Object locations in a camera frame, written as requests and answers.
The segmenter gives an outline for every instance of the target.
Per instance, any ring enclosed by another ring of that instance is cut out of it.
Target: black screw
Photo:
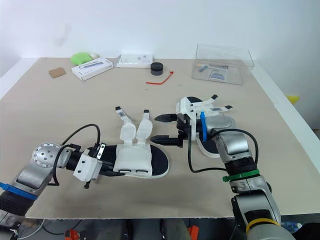
[[[91,181],[87,181],[87,182],[85,183],[85,185],[83,186],[83,188],[84,188],[84,189],[89,189],[89,187],[90,187],[90,182],[91,182]]]

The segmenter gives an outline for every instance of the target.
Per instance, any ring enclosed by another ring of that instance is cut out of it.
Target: green ring
[[[231,176],[224,176],[222,178],[222,180],[224,182],[229,182],[229,181],[233,181],[233,180],[237,180],[237,179],[251,177],[251,176],[254,176],[254,175],[257,175],[257,174],[260,174],[259,169],[252,170],[252,171],[246,171],[246,172],[242,172],[242,173],[231,175]]]

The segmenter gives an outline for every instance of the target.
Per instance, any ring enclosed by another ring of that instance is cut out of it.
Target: yellow ring
[[[252,220],[251,222],[248,223],[248,225],[245,228],[246,234],[248,234],[249,229],[250,229],[250,227],[252,225],[257,224],[257,223],[263,223],[263,222],[272,223],[272,224],[280,226],[280,224],[277,223],[275,220],[272,220],[272,219],[269,219],[269,218],[257,218],[257,219]]]

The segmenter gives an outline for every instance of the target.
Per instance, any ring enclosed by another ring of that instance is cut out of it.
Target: yellow object
[[[280,226],[280,224],[277,223],[275,220],[272,220],[272,219],[269,219],[269,218],[257,218],[257,219],[252,220],[251,222],[248,223],[248,225],[247,225],[246,228],[245,228],[246,234],[248,234],[249,229],[250,229],[250,227],[251,227],[252,225],[257,224],[257,223],[266,223],[266,222]]]
[[[300,99],[300,97],[299,96],[288,96],[288,95],[285,95],[287,98],[288,98],[288,100],[290,101],[290,103],[292,104],[292,105],[294,105],[296,102],[298,102],[299,101],[299,99]]]

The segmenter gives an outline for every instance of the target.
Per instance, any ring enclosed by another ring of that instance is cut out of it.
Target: red wire
[[[150,81],[146,81],[145,83],[146,83],[146,84],[154,84],[154,85],[164,84],[164,83],[172,76],[172,74],[174,74],[174,71],[170,71],[169,73],[170,73],[169,76],[168,76],[163,82],[150,82]]]

